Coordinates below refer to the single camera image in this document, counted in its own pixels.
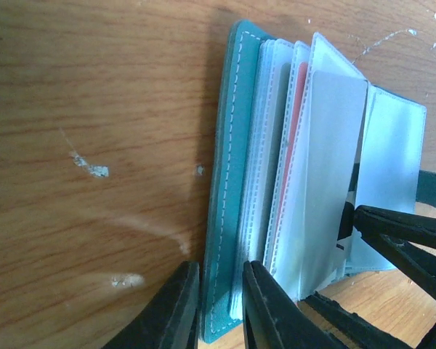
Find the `teal card holder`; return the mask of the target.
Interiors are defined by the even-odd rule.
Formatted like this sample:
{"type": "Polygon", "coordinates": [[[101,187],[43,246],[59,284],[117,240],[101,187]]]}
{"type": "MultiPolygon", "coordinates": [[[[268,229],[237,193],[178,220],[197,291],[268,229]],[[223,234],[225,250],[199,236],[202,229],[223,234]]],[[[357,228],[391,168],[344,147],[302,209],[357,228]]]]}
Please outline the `teal card holder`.
{"type": "Polygon", "coordinates": [[[277,39],[248,20],[228,36],[217,115],[199,335],[243,322],[243,264],[259,261],[293,302],[396,267],[353,226],[360,205],[436,208],[421,169],[427,109],[372,84],[321,33],[277,39]],[[297,70],[307,62],[276,228],[297,70]]]}

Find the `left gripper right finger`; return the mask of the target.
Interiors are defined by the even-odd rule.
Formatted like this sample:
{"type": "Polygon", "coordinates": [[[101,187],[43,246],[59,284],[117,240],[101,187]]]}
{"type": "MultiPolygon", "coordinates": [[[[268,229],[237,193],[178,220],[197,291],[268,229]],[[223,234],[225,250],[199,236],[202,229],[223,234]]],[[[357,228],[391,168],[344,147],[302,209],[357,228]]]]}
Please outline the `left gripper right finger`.
{"type": "Polygon", "coordinates": [[[344,348],[306,317],[259,261],[243,264],[243,333],[247,348],[344,348]]]}

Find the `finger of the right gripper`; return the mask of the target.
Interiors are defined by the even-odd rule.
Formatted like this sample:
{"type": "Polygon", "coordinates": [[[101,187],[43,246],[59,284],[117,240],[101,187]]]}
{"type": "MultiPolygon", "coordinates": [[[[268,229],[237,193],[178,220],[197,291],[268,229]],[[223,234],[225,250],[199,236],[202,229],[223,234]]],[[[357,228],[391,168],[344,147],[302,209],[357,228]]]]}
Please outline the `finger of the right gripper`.
{"type": "Polygon", "coordinates": [[[361,238],[436,300],[436,218],[360,205],[353,226],[361,238]]]}
{"type": "Polygon", "coordinates": [[[360,348],[409,348],[408,344],[378,329],[358,314],[347,312],[338,302],[318,292],[304,301],[360,348]]]}

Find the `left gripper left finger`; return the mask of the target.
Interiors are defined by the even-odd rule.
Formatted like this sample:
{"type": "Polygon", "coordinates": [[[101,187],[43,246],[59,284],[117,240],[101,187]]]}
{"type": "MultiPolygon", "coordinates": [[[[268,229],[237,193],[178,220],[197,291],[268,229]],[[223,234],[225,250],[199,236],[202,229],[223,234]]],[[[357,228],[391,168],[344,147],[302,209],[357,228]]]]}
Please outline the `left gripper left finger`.
{"type": "Polygon", "coordinates": [[[197,348],[199,264],[184,261],[105,348],[197,348]]]}

